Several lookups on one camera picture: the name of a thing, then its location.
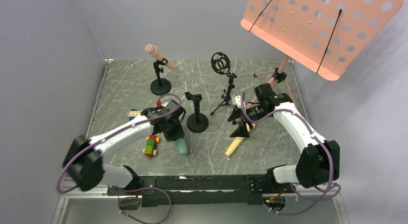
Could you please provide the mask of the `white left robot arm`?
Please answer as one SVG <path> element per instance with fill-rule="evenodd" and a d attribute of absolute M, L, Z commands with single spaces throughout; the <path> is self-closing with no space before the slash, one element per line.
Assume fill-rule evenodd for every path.
<path fill-rule="evenodd" d="M 185 156 L 188 147 L 184 141 L 181 121 L 185 109 L 171 100 L 164 106 L 146 108 L 129 122 L 104 134 L 87 139 L 76 137 L 63 161 L 63 170 L 76 183 L 76 188 L 89 191 L 98 185 L 117 186 L 124 190 L 140 188 L 140 177 L 127 165 L 105 164 L 105 160 L 130 144 L 162 133 L 167 142 L 175 142 L 177 153 Z"/>

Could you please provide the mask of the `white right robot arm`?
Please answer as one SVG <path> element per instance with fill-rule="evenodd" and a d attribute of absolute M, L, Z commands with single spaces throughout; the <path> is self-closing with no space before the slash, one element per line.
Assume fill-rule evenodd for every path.
<path fill-rule="evenodd" d="M 240 119 L 232 138 L 250 136 L 248 129 L 267 118 L 277 120 L 295 141 L 300 158 L 294 165 L 280 165 L 269 168 L 267 183 L 272 187 L 284 184 L 299 184 L 311 188 L 331 184 L 339 178 L 340 146 L 329 141 L 306 121 L 298 112 L 293 100 L 286 93 L 275 93 L 268 83 L 255 87 L 257 102 L 246 108 L 245 94 L 233 99 L 235 106 L 228 121 Z"/>

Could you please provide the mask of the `pink microphone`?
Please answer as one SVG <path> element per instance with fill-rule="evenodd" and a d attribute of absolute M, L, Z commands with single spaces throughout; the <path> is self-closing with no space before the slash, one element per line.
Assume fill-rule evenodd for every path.
<path fill-rule="evenodd" d="M 156 60 L 162 62 L 169 69 L 175 68 L 175 64 L 169 61 L 161 52 L 159 52 L 155 45 L 147 44 L 145 46 L 145 51 L 149 56 L 154 57 Z"/>

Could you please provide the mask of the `teal microphone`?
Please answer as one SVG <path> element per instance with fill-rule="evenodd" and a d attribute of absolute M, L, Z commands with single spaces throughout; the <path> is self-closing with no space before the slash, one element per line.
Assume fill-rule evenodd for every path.
<path fill-rule="evenodd" d="M 187 148 L 187 144 L 185 140 L 183 138 L 179 138 L 175 142 L 176 142 L 177 153 L 182 156 L 187 155 L 188 148 Z"/>

